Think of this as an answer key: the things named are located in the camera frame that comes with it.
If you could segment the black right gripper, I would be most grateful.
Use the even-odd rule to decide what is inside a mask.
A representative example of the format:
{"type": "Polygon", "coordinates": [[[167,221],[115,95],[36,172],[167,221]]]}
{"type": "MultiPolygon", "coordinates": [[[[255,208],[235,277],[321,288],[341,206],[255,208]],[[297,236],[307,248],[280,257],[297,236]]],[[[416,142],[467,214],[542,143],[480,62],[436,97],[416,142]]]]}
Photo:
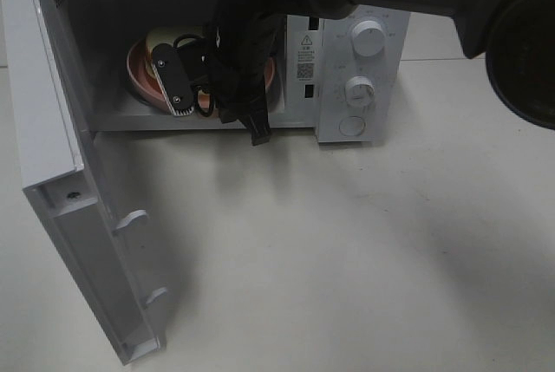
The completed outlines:
{"type": "MultiPolygon", "coordinates": [[[[286,15],[307,15],[310,0],[216,0],[207,34],[206,65],[219,118],[243,117],[251,144],[271,138],[264,67],[286,15]]],[[[170,113],[194,112],[190,80],[177,49],[167,43],[153,48],[152,67],[170,113]]]]}

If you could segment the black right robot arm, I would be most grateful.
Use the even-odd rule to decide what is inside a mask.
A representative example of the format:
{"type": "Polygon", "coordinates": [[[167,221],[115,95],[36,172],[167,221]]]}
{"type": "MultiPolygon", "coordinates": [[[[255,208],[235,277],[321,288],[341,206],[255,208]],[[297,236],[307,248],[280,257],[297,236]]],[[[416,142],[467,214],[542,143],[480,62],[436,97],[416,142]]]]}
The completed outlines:
{"type": "Polygon", "coordinates": [[[343,19],[360,5],[445,16],[465,56],[484,55],[500,100],[532,124],[554,126],[554,0],[216,0],[199,86],[209,112],[239,121],[253,145],[271,137],[264,66],[288,15],[343,19]]]}

